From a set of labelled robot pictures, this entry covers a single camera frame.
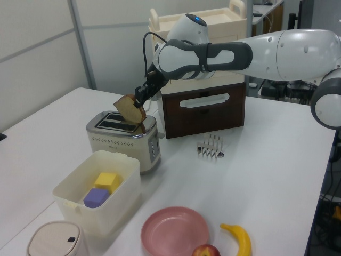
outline bread slice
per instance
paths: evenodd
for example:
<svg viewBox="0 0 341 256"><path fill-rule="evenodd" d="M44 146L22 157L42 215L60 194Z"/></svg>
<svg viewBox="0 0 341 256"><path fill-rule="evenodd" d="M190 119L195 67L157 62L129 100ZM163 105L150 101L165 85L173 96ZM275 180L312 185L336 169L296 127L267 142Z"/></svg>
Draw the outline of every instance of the bread slice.
<svg viewBox="0 0 341 256"><path fill-rule="evenodd" d="M135 100L136 98L133 94L127 94L116 101L113 105L117 108L126 121L140 124L145 120L146 114L143 106L140 108L135 108Z"/></svg>

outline table surface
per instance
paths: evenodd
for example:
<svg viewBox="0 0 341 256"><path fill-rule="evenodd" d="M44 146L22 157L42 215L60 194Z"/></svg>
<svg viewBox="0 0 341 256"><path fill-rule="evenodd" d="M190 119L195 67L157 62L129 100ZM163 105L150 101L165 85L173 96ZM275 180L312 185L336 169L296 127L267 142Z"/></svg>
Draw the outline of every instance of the table surface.
<svg viewBox="0 0 341 256"><path fill-rule="evenodd" d="M0 142L0 255L24 255L33 233L62 220L52 190L91 154L85 126L113 109L120 95L76 89L4 132ZM149 114L163 129L156 103ZM212 132L222 136L225 156L199 156L202 134L160 139L158 168L142 175L141 204L125 225L104 239L86 234L91 255L146 255L143 223L169 206L199 212L209 242L222 255L238 244L220 223L248 231L253 256L304 255L334 132L319 125L309 106L246 97L245 125Z"/></svg>
<svg viewBox="0 0 341 256"><path fill-rule="evenodd" d="M252 24L258 24L265 16L272 12L278 5L283 3L284 0L276 0L272 5L254 5L254 13L261 13L261 17L252 17Z"/></svg>

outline purple block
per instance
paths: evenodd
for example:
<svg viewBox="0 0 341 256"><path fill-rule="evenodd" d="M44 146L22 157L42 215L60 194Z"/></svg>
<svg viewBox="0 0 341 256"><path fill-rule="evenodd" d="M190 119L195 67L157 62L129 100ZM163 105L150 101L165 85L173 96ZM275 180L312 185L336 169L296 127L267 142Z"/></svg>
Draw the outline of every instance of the purple block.
<svg viewBox="0 0 341 256"><path fill-rule="evenodd" d="M101 206L109 198L109 192L102 188L92 188L84 198L84 204L89 208Z"/></svg>

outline drawer handle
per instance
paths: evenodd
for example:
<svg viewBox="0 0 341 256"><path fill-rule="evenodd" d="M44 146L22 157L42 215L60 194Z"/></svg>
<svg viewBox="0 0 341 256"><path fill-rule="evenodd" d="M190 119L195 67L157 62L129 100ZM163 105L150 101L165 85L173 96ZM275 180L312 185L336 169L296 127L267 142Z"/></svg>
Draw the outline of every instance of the drawer handle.
<svg viewBox="0 0 341 256"><path fill-rule="evenodd" d="M207 97L201 97L190 100L182 100L180 101L180 107L182 108L198 108L203 106L209 106L219 103L224 103L230 98L228 93L212 95Z"/></svg>

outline red apple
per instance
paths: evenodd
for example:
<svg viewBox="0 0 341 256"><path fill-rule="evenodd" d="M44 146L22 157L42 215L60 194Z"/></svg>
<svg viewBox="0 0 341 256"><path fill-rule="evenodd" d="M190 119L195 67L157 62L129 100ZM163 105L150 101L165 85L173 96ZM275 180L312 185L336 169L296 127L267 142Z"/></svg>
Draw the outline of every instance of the red apple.
<svg viewBox="0 0 341 256"><path fill-rule="evenodd" d="M213 245L202 244L194 249L192 256L220 256L220 253Z"/></svg>

